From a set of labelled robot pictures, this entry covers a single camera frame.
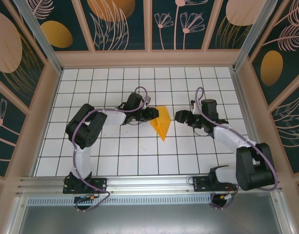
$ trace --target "white tile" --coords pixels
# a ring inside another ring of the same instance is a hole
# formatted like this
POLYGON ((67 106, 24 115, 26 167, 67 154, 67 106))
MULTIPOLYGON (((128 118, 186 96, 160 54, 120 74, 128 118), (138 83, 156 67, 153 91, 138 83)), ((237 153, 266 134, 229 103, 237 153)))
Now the white tile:
POLYGON ((57 94, 54 107, 70 107, 73 94, 57 94))
POLYGON ((140 86, 143 86, 148 92, 155 91, 155 80, 140 79, 140 86))
POLYGON ((224 105, 222 104, 217 105, 217 112, 219 114, 220 119, 226 119, 224 105))
POLYGON ((124 156, 119 157, 119 176, 136 176, 138 174, 138 157, 124 156))
POLYGON ((75 91, 75 85, 75 81, 62 81, 60 82, 58 93, 72 94, 75 91))
POLYGON ((196 147, 198 154, 215 154, 216 149, 210 136, 196 136, 196 147))
POLYGON ((100 141, 100 156, 119 155, 119 138, 102 138, 100 141))
POLYGON ((69 111, 69 107, 53 108, 51 122, 67 122, 69 111))
POLYGON ((76 80, 78 69, 64 69, 61 80, 76 80))
POLYGON ((46 138, 62 138, 65 135, 66 123, 50 123, 46 138))
POLYGON ((155 71, 152 67, 140 68, 140 79, 154 79, 155 71))
POLYGON ((151 126, 150 122, 141 123, 140 128, 140 137, 156 137, 157 133, 155 129, 151 126))
POLYGON ((231 166, 236 167, 236 156, 234 154, 219 154, 218 155, 219 166, 231 166))
POLYGON ((177 155, 159 155, 159 175, 176 175, 179 173, 177 155))
POLYGON ((230 78, 231 73, 228 67, 216 67, 217 78, 230 78))
POLYGON ((104 93, 106 92, 106 87, 106 80, 94 80, 92 81, 91 93, 104 93))
POLYGON ((90 93, 89 104, 92 106, 104 106, 106 93, 90 93))
POLYGON ((169 79, 170 69, 168 67, 155 67, 155 79, 169 79))
POLYGON ((99 158, 98 176, 116 176, 118 169, 118 156, 99 158))
POLYGON ((169 79, 155 79, 156 91, 171 91, 171 83, 169 79))
POLYGON ((206 137, 208 134, 203 129, 195 128, 195 136, 206 137))
POLYGON ((139 156, 139 175, 157 175, 158 156, 139 156))
POLYGON ((221 91, 224 104, 238 104, 235 91, 221 91))
POLYGON ((79 69, 77 80, 91 80, 93 78, 94 69, 79 69))
POLYGON ((123 80, 109 80, 107 84, 107 92, 122 92, 123 80))
POLYGON ((202 78, 216 78, 214 67, 201 67, 200 73, 202 78))
POLYGON ((202 79, 202 84, 205 91, 219 90, 219 84, 217 79, 202 79))
POLYGON ((138 125, 122 125, 120 129, 120 137, 138 137, 139 135, 139 126, 138 125))
POLYGON ((158 137, 158 154, 159 155, 176 155, 177 143, 175 137, 166 137, 165 141, 162 141, 158 137))
POLYGON ((186 78, 183 67, 170 67, 170 74, 172 79, 186 78))
POLYGON ((98 68, 94 69, 93 79, 108 79, 108 68, 98 68))
POLYGON ((199 174, 197 155, 179 155, 180 174, 199 174))
POLYGON ((139 138, 139 155, 157 155, 157 138, 139 138))
POLYGON ((225 111, 228 119, 242 118, 239 105, 225 105, 225 111))
POLYGON ((61 155, 60 156, 73 156, 74 147, 68 139, 63 140, 61 155))
POLYGON ((72 169, 72 157, 60 157, 56 176, 67 176, 72 169))
POLYGON ((92 176, 97 176, 97 166, 99 162, 99 157, 90 157, 90 169, 92 172, 92 176))
POLYGON ((188 92, 172 92, 173 105, 187 105, 190 103, 188 92))
POLYGON ((124 69, 124 79, 139 79, 139 69, 138 68, 125 68, 124 69))
POLYGON ((177 137, 194 136, 193 128, 189 127, 186 123, 179 123, 176 121, 174 123, 177 137))
POLYGON ((56 176, 59 157, 41 157, 36 176, 56 176))
POLYGON ((171 79, 172 92, 187 91, 186 79, 171 79))
POLYGON ((221 78, 218 79, 220 90, 235 90, 232 79, 221 78))
POLYGON ((223 104, 220 91, 205 91, 206 99, 214 99, 217 104, 223 104))
POLYGON ((201 78, 198 67, 185 67, 186 78, 201 78))
POLYGON ((223 143, 218 141, 217 139, 214 139, 214 144, 216 146, 216 152, 217 154, 229 154, 232 153, 223 143))
MULTIPOLYGON (((140 95, 145 99, 146 93, 145 92, 140 92, 140 95)), ((156 95, 155 92, 148 92, 147 95, 151 98, 150 103, 148 106, 155 106, 156 105, 156 95)))
POLYGON ((242 135, 247 135, 246 126, 243 119, 229 119, 228 122, 234 130, 242 135))
POLYGON ((105 125, 102 128, 102 138, 119 137, 120 125, 105 125))
POLYGON ((123 91, 124 92, 134 92, 134 90, 139 86, 138 79, 128 79, 123 81, 123 91))
POLYGON ((108 79, 123 79, 123 68, 109 68, 108 79))
POLYGON ((72 107, 81 107, 84 104, 88 103, 89 101, 89 94, 74 94, 71 106, 72 107))
POLYGON ((187 87, 189 91, 196 91, 198 87, 202 87, 201 79, 187 79, 187 87))
POLYGON ((217 155, 198 155, 200 173, 209 173, 210 169, 218 166, 217 155))
POLYGON ((195 154, 195 138, 193 136, 177 137, 178 154, 195 154))
POLYGON ((172 105, 171 92, 157 92, 156 105, 172 105))
POLYGON ((120 138, 119 155, 138 155, 138 139, 120 138))
POLYGON ((119 106, 122 101, 122 93, 106 93, 106 106, 119 106))
POLYGON ((63 139, 46 139, 42 150, 42 157, 59 157, 63 139))
POLYGON ((76 83, 75 93, 89 93, 91 90, 90 80, 80 80, 76 83))
POLYGON ((95 143, 91 146, 91 156, 100 155, 100 139, 98 138, 95 143))

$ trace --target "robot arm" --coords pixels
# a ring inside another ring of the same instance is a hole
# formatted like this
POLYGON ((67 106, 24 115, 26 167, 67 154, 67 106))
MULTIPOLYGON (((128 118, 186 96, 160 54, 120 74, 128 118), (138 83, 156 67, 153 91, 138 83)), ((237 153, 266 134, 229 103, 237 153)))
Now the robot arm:
MULTIPOLYGON (((206 133, 223 143, 236 156, 236 167, 226 165, 210 169, 208 175, 214 187, 218 183, 232 183, 238 184, 243 190, 247 191, 274 184, 275 179, 271 169, 248 142, 258 147, 274 166, 271 151, 267 144, 257 144, 251 140, 244 141, 231 131, 207 121, 198 113, 196 103, 192 101, 192 105, 194 107, 193 112, 178 111, 175 115, 175 120, 180 123, 186 123, 193 128, 203 128, 206 133)), ((212 121, 220 125, 228 124, 226 120, 219 119, 217 102, 215 100, 202 100, 201 109, 203 114, 212 121)))

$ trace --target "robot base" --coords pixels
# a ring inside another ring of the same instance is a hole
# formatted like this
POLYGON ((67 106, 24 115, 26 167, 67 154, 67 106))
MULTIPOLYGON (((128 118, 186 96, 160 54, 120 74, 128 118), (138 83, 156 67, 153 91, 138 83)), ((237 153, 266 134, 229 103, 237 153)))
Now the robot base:
MULTIPOLYGON (((85 178, 85 181, 96 188, 106 191, 106 178, 92 178, 92 173, 85 178)), ((64 179, 63 194, 94 194, 95 190, 85 185, 80 179, 76 178, 72 173, 69 178, 64 179)))

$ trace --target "leaf illustration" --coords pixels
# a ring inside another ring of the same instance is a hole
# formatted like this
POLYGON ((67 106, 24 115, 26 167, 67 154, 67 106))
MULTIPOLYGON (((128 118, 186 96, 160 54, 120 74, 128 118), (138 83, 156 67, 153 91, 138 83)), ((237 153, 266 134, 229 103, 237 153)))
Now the leaf illustration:
POLYGON ((46 19, 54 9, 53 0, 27 0, 33 15, 40 20, 46 19))

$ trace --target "white grid floor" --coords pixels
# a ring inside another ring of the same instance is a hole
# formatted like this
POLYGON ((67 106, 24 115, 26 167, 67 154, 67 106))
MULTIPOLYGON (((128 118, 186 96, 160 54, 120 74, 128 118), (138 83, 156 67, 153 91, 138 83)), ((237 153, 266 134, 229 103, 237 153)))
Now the white grid floor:
POLYGON ((148 90, 150 106, 167 106, 172 119, 167 138, 163 142, 149 122, 103 127, 92 147, 94 176, 198 174, 236 163, 235 156, 220 142, 196 129, 203 135, 198 136, 191 127, 173 120, 177 111, 190 110, 196 88, 203 86, 205 98, 217 101, 219 117, 247 135, 227 67, 66 69, 34 175, 66 176, 70 172, 73 147, 64 132, 83 104, 117 107, 139 85, 148 90))

